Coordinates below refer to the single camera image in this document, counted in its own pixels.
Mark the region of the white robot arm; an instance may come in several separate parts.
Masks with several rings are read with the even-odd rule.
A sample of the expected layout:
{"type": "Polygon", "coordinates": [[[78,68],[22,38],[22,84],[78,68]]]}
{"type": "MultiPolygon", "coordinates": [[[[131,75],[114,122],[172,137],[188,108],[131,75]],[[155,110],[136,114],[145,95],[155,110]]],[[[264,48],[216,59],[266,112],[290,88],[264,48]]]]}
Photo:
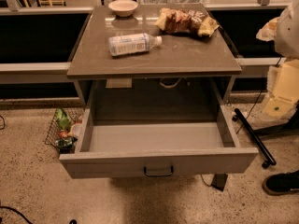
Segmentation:
{"type": "Polygon", "coordinates": [[[299,58],[299,2],[292,1],[256,34],[262,41],[273,41],[275,51],[286,58],[299,58]]]}

